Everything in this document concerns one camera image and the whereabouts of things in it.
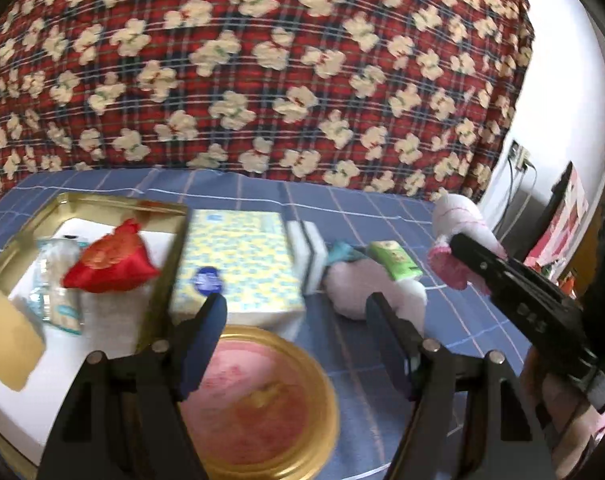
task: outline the gold metal tray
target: gold metal tray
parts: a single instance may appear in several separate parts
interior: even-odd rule
[[[151,293],[144,320],[138,330],[137,350],[169,329],[167,308],[180,254],[188,228],[189,208],[172,203],[151,202],[91,193],[62,193],[40,208],[0,253],[0,290],[9,294],[38,256],[36,240],[52,236],[67,220],[79,218],[114,227],[124,219],[136,218],[143,230],[173,233],[172,246]],[[36,467],[0,434],[0,453],[24,478],[36,477]]]
[[[201,455],[212,480],[312,480],[329,461],[340,430],[335,390],[320,364],[293,343],[254,326],[227,325],[221,340],[257,343],[277,351],[301,377],[309,420],[293,447],[268,462],[231,465]]]

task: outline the white sponge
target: white sponge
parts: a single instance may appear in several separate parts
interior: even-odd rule
[[[314,222],[287,222],[289,245],[294,259],[294,274],[303,294],[315,294],[320,286],[327,260],[327,246]]]

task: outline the blue checkered tablecloth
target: blue checkered tablecloth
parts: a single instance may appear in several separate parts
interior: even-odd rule
[[[36,210],[58,193],[90,191],[191,208],[266,210],[283,219],[316,222],[325,241],[358,245],[399,241],[425,269],[426,333],[451,350],[473,356],[501,349],[516,373],[529,346],[490,301],[469,287],[446,287],[426,265],[431,205],[395,195],[314,184],[279,182],[216,171],[94,170],[38,173],[0,200],[0,251]],[[319,480],[382,479],[410,418],[412,406],[393,389],[364,322],[337,316],[322,293],[306,300],[307,319],[296,343],[313,355],[339,397],[341,433]],[[455,402],[442,478],[455,462],[463,420],[463,394]]]

